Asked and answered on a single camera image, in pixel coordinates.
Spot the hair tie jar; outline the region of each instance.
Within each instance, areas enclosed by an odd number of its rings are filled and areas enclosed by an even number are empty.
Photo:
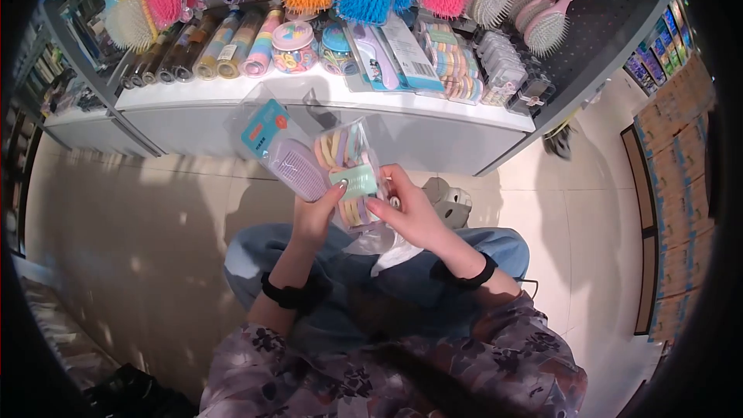
[[[359,72],[351,46],[339,23],[331,24],[322,32],[320,61],[322,68],[331,75],[349,76]]]
[[[317,63],[317,41],[309,23],[284,23],[274,29],[271,42],[274,44],[274,66],[283,73],[303,73]]]

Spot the cylindrical tube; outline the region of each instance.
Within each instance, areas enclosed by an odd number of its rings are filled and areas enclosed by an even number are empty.
[[[218,76],[217,74],[217,58],[224,49],[224,46],[228,45],[232,41],[235,31],[240,26],[240,20],[242,19],[242,12],[240,10],[230,10],[227,17],[219,25],[217,32],[214,33],[214,37],[209,42],[209,45],[201,53],[199,61],[193,68],[193,72],[200,79],[210,81]]]
[[[178,36],[178,39],[165,54],[165,57],[163,57],[163,62],[160,64],[160,68],[158,68],[157,78],[159,82],[163,84],[173,84],[175,82],[173,67],[175,66],[176,61],[180,59],[183,51],[186,49],[188,39],[191,34],[196,31],[197,26],[199,26],[199,19],[192,18],[191,21],[189,21],[183,27],[183,29],[181,30],[181,34]]]
[[[134,89],[135,85],[132,84],[132,81],[130,78],[135,72],[135,69],[137,68],[137,63],[139,60],[142,59],[142,55],[137,55],[135,57],[135,60],[131,62],[124,71],[121,72],[121,77],[119,78],[119,84],[121,84],[121,87],[124,89]]]
[[[271,35],[284,20],[284,9],[280,6],[273,7],[268,11],[266,19],[258,31],[253,47],[247,56],[247,60],[240,64],[240,73],[251,78],[260,78],[265,75],[269,63],[274,56],[274,45],[271,43]]]
[[[158,79],[155,77],[155,72],[160,67],[160,63],[162,63],[163,57],[165,57],[165,54],[170,48],[170,43],[173,41],[173,38],[178,35],[179,31],[181,31],[182,25],[183,23],[175,23],[173,26],[160,33],[152,47],[149,48],[147,53],[142,55],[143,61],[137,65],[137,69],[133,76],[136,76],[145,84],[156,84],[158,82]],[[137,84],[132,78],[129,80],[131,80],[134,85]]]
[[[224,46],[217,58],[217,72],[225,79],[235,79],[240,76],[238,65],[247,59],[258,33],[258,27],[263,20],[263,11],[257,7],[251,7],[245,13],[240,27],[228,45]]]
[[[217,25],[218,20],[212,15],[204,15],[201,18],[199,27],[190,35],[186,48],[173,65],[173,74],[176,80],[187,83],[194,79],[194,64],[217,29]]]

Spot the floral jacket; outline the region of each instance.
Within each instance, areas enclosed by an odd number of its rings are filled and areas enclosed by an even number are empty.
[[[506,399],[537,416],[576,416],[588,385],[585,371],[545,324],[522,292],[486,312],[471,338],[406,338],[398,344],[473,393]],[[209,418],[441,416],[422,406],[404,377],[372,361],[364,349],[304,356],[253,323],[216,349],[200,409],[199,416]]]

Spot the jar lid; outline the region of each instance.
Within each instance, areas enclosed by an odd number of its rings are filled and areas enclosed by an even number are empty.
[[[286,18],[286,21],[310,21],[317,17],[319,17],[319,14],[316,13],[295,13],[295,12],[286,12],[284,17]]]
[[[332,51],[351,51],[340,23],[333,23],[322,32],[322,45]]]
[[[314,39],[312,26],[304,21],[290,21],[274,29],[271,40],[278,50],[298,50]]]

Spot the blue jeans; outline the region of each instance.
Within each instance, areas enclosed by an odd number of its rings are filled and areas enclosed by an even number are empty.
[[[523,278],[529,248],[513,229],[459,229],[470,246],[491,256],[513,278]],[[261,275],[270,272],[291,237],[288,223],[242,229],[229,244],[224,275],[237,300],[249,310],[261,292]],[[352,239],[330,226],[328,239],[315,255],[311,277],[332,290],[315,309],[298,317],[288,343],[306,353],[345,352],[370,343],[377,330],[388,338],[469,336],[480,308],[472,293],[432,280],[438,258],[423,251],[410,260],[369,276],[376,255],[341,251]]]

